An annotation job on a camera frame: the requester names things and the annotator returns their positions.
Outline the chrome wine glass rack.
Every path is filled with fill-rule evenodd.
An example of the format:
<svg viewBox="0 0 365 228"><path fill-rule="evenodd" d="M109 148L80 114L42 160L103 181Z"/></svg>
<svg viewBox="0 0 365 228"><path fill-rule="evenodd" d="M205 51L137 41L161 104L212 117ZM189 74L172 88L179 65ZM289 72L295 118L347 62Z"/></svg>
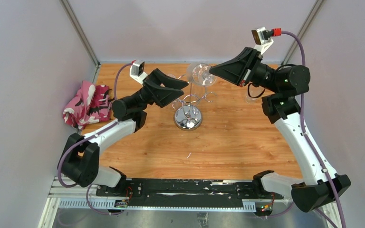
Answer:
<svg viewBox="0 0 365 228"><path fill-rule="evenodd" d="M177 79L187 81L188 86L183 89L184 94L171 103L174 123L184 131L196 130L203 121L200 104L211 103L216 96L210 91L216 77L206 73L205 76L195 76L193 79L187 75L178 76Z"/></svg>

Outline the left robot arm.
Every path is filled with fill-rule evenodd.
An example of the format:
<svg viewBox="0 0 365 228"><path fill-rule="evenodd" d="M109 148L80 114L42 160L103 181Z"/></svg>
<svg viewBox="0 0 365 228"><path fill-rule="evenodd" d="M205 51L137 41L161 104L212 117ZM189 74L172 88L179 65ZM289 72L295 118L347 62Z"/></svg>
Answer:
<svg viewBox="0 0 365 228"><path fill-rule="evenodd" d="M101 153L144 126L148 105L164 108L182 96L188 86L187 81L170 77L157 68L149 74L143 70L138 74L131 72L130 77L142 87L130 96L113 101L113 121L86 135L69 136L57 166L58 181L63 187L104 185L113 195L122 196L127 186L121 180L123 173L99 165Z"/></svg>

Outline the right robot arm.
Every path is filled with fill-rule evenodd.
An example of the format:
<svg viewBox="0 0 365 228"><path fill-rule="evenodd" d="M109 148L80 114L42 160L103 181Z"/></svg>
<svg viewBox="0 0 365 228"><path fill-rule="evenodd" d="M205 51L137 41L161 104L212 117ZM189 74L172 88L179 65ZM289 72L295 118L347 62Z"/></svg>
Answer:
<svg viewBox="0 0 365 228"><path fill-rule="evenodd" d="M253 194L265 198L271 192L289 197L303 212L310 212L334 202L351 185L349 177L339 174L326 160L306 124L296 100L309 90L310 71L306 66L288 64L273 69L262 63L262 55L253 48L244 48L235 58L212 66L209 70L234 85L253 85L271 92L262 97L262 110L285 138L302 178L277 174L272 170L253 177Z"/></svg>

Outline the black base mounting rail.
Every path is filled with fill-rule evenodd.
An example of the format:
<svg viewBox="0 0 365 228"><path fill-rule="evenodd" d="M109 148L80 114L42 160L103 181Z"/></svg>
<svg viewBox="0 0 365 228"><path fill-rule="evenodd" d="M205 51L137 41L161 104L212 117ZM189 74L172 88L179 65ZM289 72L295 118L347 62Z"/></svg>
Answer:
<svg viewBox="0 0 365 228"><path fill-rule="evenodd" d="M114 188L99 185L97 197L124 201L127 209L257 212L282 200L259 195L251 180L127 178Z"/></svg>

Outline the pink camouflage cloth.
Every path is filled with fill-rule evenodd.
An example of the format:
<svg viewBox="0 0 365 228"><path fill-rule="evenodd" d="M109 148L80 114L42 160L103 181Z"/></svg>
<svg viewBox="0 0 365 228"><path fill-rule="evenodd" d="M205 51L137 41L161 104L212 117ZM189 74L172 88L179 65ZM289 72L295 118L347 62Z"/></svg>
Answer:
<svg viewBox="0 0 365 228"><path fill-rule="evenodd" d="M63 110L64 123L78 130L90 124L106 122L111 119L110 97L112 90L107 85L94 85L90 81L82 81L74 98Z"/></svg>

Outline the aluminium frame post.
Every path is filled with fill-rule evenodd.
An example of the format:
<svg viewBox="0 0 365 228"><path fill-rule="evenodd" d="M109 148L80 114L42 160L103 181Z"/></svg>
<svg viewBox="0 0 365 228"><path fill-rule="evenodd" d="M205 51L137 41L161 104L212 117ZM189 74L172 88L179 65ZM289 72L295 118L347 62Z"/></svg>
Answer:
<svg viewBox="0 0 365 228"><path fill-rule="evenodd" d="M74 30L76 31L76 33L77 33L82 45L84 46L87 54L89 55L90 59L92 60L92 62L94 63L95 66L98 66L99 60L97 59L97 56L96 56L90 42L88 41L87 36L85 35L70 2L68 0L59 0L59 2L61 3L66 15L68 16L68 18L70 20L70 23L72 24Z"/></svg>
<svg viewBox="0 0 365 228"><path fill-rule="evenodd" d="M320 12L320 10L323 7L323 5L325 4L325 2L326 2L325 0L316 0L314 2L310 12L308 13L302 26L300 27L299 32L297 33L297 37L299 38L300 41L302 40L302 38L306 35L308 30L310 29L313 21L317 17L318 13ZM299 49L299 47L298 47L297 42L294 40L281 63L282 64L289 63L290 59L293 57L293 55L295 54L297 49Z"/></svg>

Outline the left aluminium frame post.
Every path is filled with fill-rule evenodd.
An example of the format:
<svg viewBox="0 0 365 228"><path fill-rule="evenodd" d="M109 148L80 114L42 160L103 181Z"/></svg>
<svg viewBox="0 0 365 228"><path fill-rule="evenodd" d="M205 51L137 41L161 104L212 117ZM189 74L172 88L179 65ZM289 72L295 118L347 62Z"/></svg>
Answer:
<svg viewBox="0 0 365 228"><path fill-rule="evenodd" d="M76 33L77 33L82 45L84 46L87 54L89 55L90 59L92 60L92 62L94 63L95 66L98 66L99 60L97 59L97 56L96 56L90 42L88 41L87 36L85 35L70 2L68 0L59 0L59 2L61 3L66 15L68 16L68 18L70 20L70 23L72 24L74 30L76 31Z"/></svg>

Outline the right aluminium frame post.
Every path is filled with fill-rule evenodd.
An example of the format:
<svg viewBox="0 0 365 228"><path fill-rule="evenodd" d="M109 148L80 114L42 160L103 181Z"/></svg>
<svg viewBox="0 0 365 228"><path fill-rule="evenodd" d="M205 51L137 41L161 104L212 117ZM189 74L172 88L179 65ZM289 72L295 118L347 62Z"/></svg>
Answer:
<svg viewBox="0 0 365 228"><path fill-rule="evenodd" d="M302 26L300 27L299 32L297 33L297 37L299 38L300 41L302 40L302 38L306 35L308 30L310 29L313 21L317 17L318 13L320 12L320 10L323 7L323 5L325 4L325 2L326 2L325 0L316 0L314 2L310 12L308 13ZM282 64L289 63L290 59L293 57L293 55L295 54L297 49L299 49L299 47L298 47L297 42L294 40L281 63Z"/></svg>

